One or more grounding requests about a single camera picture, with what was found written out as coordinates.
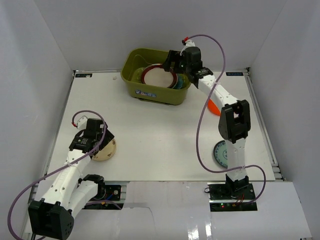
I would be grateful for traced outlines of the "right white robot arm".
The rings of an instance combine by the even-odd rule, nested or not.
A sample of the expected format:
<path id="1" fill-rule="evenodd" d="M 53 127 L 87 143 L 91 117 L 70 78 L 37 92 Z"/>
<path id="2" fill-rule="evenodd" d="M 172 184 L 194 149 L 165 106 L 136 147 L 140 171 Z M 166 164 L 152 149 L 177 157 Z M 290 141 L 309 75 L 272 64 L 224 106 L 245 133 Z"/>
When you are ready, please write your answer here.
<path id="1" fill-rule="evenodd" d="M 229 198 L 238 199 L 249 185 L 245 169 L 245 144 L 251 129 L 249 102 L 237 99 L 219 84 L 213 72 L 203 66 L 201 50 L 196 46 L 170 50 L 162 66 L 166 72 L 186 75 L 219 109 L 218 131 L 227 151 L 225 192 Z"/>

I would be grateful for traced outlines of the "dark red rimmed plate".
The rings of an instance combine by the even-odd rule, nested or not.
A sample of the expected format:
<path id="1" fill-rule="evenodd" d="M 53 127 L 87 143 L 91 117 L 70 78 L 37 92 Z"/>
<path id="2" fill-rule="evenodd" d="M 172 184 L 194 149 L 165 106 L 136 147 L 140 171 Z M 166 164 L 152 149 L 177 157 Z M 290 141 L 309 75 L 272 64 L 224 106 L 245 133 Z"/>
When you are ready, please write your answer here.
<path id="1" fill-rule="evenodd" d="M 143 69 L 140 81 L 145 85 L 171 89 L 178 83 L 178 76 L 172 69 L 165 71 L 161 64 L 151 64 Z"/>

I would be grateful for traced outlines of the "cream plate with small flowers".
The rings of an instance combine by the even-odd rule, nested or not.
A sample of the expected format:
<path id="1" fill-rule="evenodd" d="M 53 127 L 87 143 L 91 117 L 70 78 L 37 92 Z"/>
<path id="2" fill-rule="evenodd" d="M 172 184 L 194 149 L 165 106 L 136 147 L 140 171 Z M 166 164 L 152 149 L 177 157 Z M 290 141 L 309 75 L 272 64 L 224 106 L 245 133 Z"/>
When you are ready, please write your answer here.
<path id="1" fill-rule="evenodd" d="M 104 146 L 101 150 L 95 153 L 91 159 L 96 162 L 107 161 L 116 153 L 116 150 L 117 143 L 115 137 L 113 137 L 112 140 L 110 140 L 109 143 L 106 146 Z"/>

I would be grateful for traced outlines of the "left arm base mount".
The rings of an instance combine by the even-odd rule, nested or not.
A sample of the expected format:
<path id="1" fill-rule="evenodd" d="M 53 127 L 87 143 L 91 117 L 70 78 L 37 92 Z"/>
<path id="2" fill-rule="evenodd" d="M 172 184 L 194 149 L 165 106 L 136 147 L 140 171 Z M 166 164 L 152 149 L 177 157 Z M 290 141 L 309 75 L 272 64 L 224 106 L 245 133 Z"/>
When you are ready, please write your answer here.
<path id="1" fill-rule="evenodd" d="M 122 209 L 123 203 L 120 203 L 121 201 L 121 194 L 122 194 L 122 186 L 119 184 L 105 184 L 105 193 L 103 198 L 92 198 L 90 201 L 101 201 L 101 200 L 107 200 L 115 202 L 119 207 Z M 101 202 L 98 204 L 92 204 L 84 207 L 85 210 L 119 210 L 115 205 L 113 204 L 107 204 L 105 202 Z"/>

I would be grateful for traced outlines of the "orange plastic plate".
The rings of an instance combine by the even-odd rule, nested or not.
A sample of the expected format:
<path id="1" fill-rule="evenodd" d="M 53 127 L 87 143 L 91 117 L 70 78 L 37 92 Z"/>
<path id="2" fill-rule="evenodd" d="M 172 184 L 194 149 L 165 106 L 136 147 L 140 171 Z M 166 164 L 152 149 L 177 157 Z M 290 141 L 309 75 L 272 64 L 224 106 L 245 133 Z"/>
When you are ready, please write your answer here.
<path id="1" fill-rule="evenodd" d="M 207 103 L 207 108 L 212 114 L 216 116 L 221 115 L 219 108 L 214 104 L 214 102 L 211 99 Z"/>

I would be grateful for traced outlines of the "blue patterned small plate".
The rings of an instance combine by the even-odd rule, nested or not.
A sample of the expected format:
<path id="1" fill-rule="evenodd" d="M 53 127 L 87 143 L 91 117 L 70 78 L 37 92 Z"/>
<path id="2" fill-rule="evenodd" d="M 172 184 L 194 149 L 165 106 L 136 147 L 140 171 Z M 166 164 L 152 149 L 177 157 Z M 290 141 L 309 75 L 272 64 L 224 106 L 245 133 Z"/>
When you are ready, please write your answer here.
<path id="1" fill-rule="evenodd" d="M 214 160 L 223 168 L 228 167 L 227 147 L 224 140 L 219 141 L 213 148 L 212 155 Z"/>

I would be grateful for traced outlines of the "teal scalloped plate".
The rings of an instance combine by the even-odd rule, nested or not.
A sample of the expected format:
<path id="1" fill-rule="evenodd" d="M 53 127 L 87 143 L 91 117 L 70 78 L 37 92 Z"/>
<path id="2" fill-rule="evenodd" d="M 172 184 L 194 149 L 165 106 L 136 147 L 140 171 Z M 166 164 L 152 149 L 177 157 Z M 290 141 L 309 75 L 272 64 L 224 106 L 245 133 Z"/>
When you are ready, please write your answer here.
<path id="1" fill-rule="evenodd" d="M 131 73 L 131 76 L 130 76 L 130 80 L 134 83 L 139 83 L 139 84 L 143 84 L 141 83 L 141 73 L 143 71 L 145 67 L 140 67 L 136 70 L 134 70 L 132 73 Z M 186 85 L 186 80 L 185 80 L 185 76 L 182 75 L 182 74 L 177 74 L 177 84 L 173 87 L 173 88 L 170 88 L 170 89 L 175 89 L 175 90 L 180 90 L 180 89 L 183 89 Z"/>

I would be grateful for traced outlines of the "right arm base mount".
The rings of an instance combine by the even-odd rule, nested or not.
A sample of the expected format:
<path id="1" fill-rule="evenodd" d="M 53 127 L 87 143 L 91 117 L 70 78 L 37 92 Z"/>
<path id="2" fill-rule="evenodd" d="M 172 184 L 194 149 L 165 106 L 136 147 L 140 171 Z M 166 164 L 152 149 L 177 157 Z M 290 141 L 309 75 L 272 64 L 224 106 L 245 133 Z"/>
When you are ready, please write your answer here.
<path id="1" fill-rule="evenodd" d="M 216 212 L 254 212 L 258 210 L 257 203 L 251 202 L 256 198 L 253 185 L 232 193 L 224 183 L 208 184 L 204 189 L 208 194 L 209 207 Z"/>

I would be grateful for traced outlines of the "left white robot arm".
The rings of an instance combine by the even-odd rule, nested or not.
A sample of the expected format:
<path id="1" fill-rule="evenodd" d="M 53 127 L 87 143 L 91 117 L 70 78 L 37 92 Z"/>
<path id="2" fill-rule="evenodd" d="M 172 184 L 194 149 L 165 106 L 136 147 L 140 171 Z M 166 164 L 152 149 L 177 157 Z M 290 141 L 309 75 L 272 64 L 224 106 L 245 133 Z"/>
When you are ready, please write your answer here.
<path id="1" fill-rule="evenodd" d="M 97 174 L 81 177 L 90 161 L 114 142 L 114 135 L 101 119 L 83 118 L 79 132 L 70 143 L 64 169 L 40 198 L 28 207 L 34 235 L 66 240 L 71 235 L 77 214 L 90 200 L 101 200 L 106 194 L 105 179 Z"/>

